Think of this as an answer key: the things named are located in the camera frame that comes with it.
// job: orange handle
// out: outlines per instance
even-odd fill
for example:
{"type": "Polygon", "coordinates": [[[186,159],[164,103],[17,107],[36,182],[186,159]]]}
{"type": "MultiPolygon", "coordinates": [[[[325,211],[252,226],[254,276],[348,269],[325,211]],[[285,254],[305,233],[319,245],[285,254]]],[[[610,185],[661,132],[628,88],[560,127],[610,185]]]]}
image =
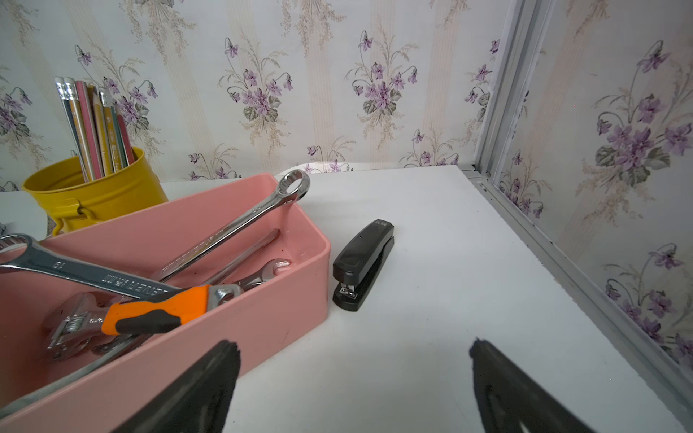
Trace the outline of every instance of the orange handle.
{"type": "Polygon", "coordinates": [[[167,333],[207,312],[209,285],[162,295],[168,297],[154,302],[115,303],[108,310],[101,331],[107,335],[167,333]]]}

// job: bucket handle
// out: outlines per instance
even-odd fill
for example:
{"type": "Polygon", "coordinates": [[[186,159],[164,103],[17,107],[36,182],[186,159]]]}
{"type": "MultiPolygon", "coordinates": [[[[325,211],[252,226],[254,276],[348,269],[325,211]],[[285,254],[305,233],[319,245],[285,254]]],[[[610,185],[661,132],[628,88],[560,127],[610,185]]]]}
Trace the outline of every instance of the bucket handle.
{"type": "MultiPolygon", "coordinates": [[[[87,219],[89,221],[94,222],[94,223],[103,222],[102,220],[99,220],[96,218],[96,216],[94,215],[94,212],[83,207],[82,204],[79,204],[79,206],[77,208],[77,214],[84,215],[85,217],[87,217],[87,219]]],[[[55,227],[53,228],[53,236],[57,236],[60,233],[60,230],[62,230],[62,228],[65,226],[65,222],[63,221],[62,218],[54,218],[53,216],[51,216],[51,218],[53,218],[53,221],[55,221],[55,227]]]]}

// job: yellow metal bucket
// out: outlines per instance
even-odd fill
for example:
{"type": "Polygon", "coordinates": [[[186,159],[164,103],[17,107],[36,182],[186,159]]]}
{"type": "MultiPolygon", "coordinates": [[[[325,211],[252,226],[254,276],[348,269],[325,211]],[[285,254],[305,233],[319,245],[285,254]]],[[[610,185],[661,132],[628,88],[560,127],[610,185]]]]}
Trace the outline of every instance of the yellow metal bucket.
{"type": "Polygon", "coordinates": [[[57,224],[56,236],[168,201],[140,148],[136,161],[112,175],[84,183],[79,158],[48,166],[22,185],[57,224]]]}

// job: pink pencil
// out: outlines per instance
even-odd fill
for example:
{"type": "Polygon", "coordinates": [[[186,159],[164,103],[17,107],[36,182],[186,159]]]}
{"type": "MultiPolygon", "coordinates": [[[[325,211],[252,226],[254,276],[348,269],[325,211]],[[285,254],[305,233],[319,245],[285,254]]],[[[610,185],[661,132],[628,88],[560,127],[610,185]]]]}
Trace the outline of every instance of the pink pencil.
{"type": "Polygon", "coordinates": [[[94,126],[94,113],[91,110],[91,98],[87,91],[87,84],[84,81],[75,81],[77,87],[77,96],[79,96],[82,109],[82,117],[84,118],[85,132],[87,134],[87,144],[89,145],[89,158],[91,166],[94,168],[94,180],[103,177],[103,165],[101,164],[101,151],[98,147],[98,139],[96,138],[96,128],[94,126]]]}
{"type": "Polygon", "coordinates": [[[128,159],[128,165],[134,163],[134,154],[132,153],[132,146],[130,145],[130,138],[128,136],[128,129],[125,126],[125,119],[120,114],[118,115],[118,126],[121,130],[121,137],[123,138],[123,147],[125,148],[125,157],[128,159]]]}

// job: black rubber grip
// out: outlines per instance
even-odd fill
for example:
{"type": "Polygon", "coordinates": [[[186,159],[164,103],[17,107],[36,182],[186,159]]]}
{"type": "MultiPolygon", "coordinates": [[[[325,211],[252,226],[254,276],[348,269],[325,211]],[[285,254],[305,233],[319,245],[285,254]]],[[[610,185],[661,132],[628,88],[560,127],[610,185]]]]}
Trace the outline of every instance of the black rubber grip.
{"type": "Polygon", "coordinates": [[[128,317],[116,322],[120,334],[164,334],[180,326],[180,317],[172,316],[164,310],[152,310],[144,315],[128,317]]]}

